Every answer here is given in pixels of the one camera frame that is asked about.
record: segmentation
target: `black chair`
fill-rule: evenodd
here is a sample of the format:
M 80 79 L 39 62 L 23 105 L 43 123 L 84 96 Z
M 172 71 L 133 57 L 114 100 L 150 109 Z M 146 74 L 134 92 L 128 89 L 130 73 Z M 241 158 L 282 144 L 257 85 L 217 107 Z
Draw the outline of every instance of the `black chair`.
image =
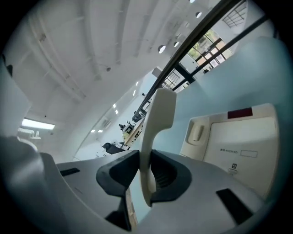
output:
M 102 148 L 104 148 L 108 154 L 116 154 L 125 151 L 124 149 L 120 149 L 116 145 L 110 143 L 104 144 Z

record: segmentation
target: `desk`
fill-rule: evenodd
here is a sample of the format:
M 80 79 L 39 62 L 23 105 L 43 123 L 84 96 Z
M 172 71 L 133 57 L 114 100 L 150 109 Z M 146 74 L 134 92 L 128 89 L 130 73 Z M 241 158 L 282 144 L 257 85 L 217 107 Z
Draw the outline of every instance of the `desk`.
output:
M 136 123 L 136 125 L 133 127 L 132 131 L 130 132 L 129 136 L 124 139 L 124 145 L 127 145 L 130 147 L 131 142 L 134 140 L 135 135 L 141 130 L 143 122 L 145 119 L 141 119 Z

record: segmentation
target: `recessed light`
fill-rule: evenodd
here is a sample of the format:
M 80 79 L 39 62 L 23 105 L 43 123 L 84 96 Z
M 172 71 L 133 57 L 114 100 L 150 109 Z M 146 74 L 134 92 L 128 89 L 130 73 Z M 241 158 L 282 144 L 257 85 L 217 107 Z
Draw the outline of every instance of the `recessed light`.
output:
M 196 14 L 195 14 L 195 16 L 197 17 L 197 18 L 199 18 L 200 16 L 202 15 L 202 12 L 197 12 Z
M 23 119 L 22 126 L 25 127 L 31 127 L 31 128 L 41 128 L 41 129 L 49 129 L 53 130 L 55 125 L 44 123 L 44 122 L 38 122 L 30 119 Z
M 157 49 L 159 53 L 163 53 L 163 51 L 165 50 L 166 46 L 165 45 L 161 45 L 159 46 L 159 48 Z

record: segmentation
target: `ceiling light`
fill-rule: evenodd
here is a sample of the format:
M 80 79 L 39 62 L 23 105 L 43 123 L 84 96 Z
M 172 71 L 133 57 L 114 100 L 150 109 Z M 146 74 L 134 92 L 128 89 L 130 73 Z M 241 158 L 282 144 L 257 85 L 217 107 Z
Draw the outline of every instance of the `ceiling light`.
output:
M 31 127 L 31 128 L 49 129 L 49 130 L 53 130 L 55 127 L 55 125 L 53 124 L 38 122 L 38 121 L 30 120 L 30 119 L 23 119 L 22 126 Z
M 163 53 L 163 51 L 165 50 L 166 46 L 165 45 L 161 45 L 159 46 L 159 48 L 157 49 L 159 53 Z
M 200 16 L 202 15 L 202 12 L 197 12 L 196 14 L 195 14 L 195 16 L 197 17 L 197 18 L 199 18 Z

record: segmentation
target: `table surface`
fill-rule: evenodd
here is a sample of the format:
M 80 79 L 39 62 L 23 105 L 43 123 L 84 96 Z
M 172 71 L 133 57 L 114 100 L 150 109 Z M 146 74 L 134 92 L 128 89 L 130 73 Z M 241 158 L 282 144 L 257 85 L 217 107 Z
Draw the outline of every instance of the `table surface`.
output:
M 136 125 L 133 127 L 129 136 L 124 139 L 124 145 L 127 145 L 134 138 L 134 136 L 138 133 L 138 131 L 142 127 L 144 121 L 145 119 L 143 118 L 136 123 Z

